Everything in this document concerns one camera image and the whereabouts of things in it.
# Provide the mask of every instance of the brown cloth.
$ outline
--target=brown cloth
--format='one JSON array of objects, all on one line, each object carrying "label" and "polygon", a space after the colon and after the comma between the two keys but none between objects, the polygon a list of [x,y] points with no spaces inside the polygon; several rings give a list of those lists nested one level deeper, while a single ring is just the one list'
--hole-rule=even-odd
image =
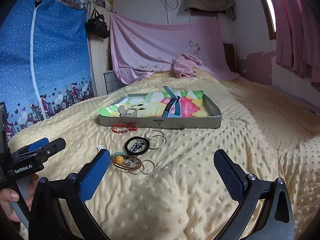
[{"label": "brown cloth", "polygon": [[233,21],[236,19],[232,6],[235,0],[185,0],[185,10],[193,14],[204,16],[217,15],[218,13],[227,14]]}]

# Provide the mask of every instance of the blue wardrobe cover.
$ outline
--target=blue wardrobe cover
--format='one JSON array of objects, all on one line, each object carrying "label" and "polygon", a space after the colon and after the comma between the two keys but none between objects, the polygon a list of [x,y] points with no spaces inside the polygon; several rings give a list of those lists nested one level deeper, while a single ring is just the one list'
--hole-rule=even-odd
[{"label": "blue wardrobe cover", "polygon": [[8,139],[94,96],[87,11],[60,0],[38,0],[35,7],[35,1],[18,0],[0,28],[0,102],[8,112]]}]

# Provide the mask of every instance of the silver hoop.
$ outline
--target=silver hoop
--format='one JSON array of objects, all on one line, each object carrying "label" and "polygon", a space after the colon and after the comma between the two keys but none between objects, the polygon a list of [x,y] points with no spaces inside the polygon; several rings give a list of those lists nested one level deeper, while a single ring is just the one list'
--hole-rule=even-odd
[{"label": "silver hoop", "polygon": [[144,170],[145,170],[145,167],[141,164],[141,166],[143,167],[143,170],[141,171],[140,169],[141,169],[141,167],[139,168],[139,173],[132,173],[131,171],[129,171],[129,173],[130,174],[132,174],[132,175],[140,175],[140,174],[142,174],[143,172],[144,172]]},{"label": "silver hoop", "polygon": [[143,163],[143,162],[150,162],[150,163],[153,165],[153,170],[152,170],[151,172],[149,172],[149,173],[142,172],[142,174],[149,175],[149,174],[152,174],[152,173],[156,170],[156,165],[155,165],[155,163],[154,163],[153,161],[151,161],[151,160],[141,161],[141,163]]},{"label": "silver hoop", "polygon": [[144,134],[144,137],[147,138],[149,141],[160,141],[160,139],[159,139],[159,140],[153,140],[153,139],[151,139],[151,138],[153,138],[153,137],[155,137],[155,136],[148,137],[148,136],[147,136],[147,133],[150,133],[150,132],[159,132],[159,133],[162,134],[162,137],[165,138],[163,132],[161,132],[161,131],[159,131],[159,130],[149,130],[149,131],[147,131],[147,132]]},{"label": "silver hoop", "polygon": [[150,150],[158,150],[158,149],[161,149],[162,147],[164,147],[166,144],[167,144],[167,138],[163,135],[154,135],[154,136],[151,136],[150,138],[153,138],[153,137],[156,137],[156,136],[161,136],[161,139],[164,138],[164,145],[162,145],[161,147],[158,147],[158,148],[149,148]]}]

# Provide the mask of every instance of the gray handle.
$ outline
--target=gray handle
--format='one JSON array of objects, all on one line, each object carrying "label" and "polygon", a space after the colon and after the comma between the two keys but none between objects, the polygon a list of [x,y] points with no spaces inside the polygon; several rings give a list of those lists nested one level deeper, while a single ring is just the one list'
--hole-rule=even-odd
[{"label": "gray handle", "polygon": [[[24,199],[24,201],[26,201],[30,195],[28,193],[28,188],[30,186],[30,175],[26,176],[24,178],[18,179],[16,181],[19,190],[21,192],[21,195]],[[16,212],[18,218],[20,219],[21,223],[26,227],[26,229],[28,230],[29,227],[29,221],[28,219],[25,217],[25,215],[23,214],[21,208],[19,207],[17,202],[10,202],[10,205],[12,206],[13,210]]]}]

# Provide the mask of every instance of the window frame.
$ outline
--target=window frame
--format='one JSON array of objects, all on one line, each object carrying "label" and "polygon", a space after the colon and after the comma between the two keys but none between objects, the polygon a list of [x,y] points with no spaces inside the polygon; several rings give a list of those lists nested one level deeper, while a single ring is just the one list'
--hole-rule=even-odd
[{"label": "window frame", "polygon": [[276,32],[273,29],[273,23],[272,23],[272,17],[270,13],[270,9],[267,3],[267,0],[261,0],[262,7],[264,10],[264,14],[266,16],[266,21],[267,21],[267,26],[268,26],[268,31],[269,31],[269,38],[270,40],[275,40],[276,39]]}]

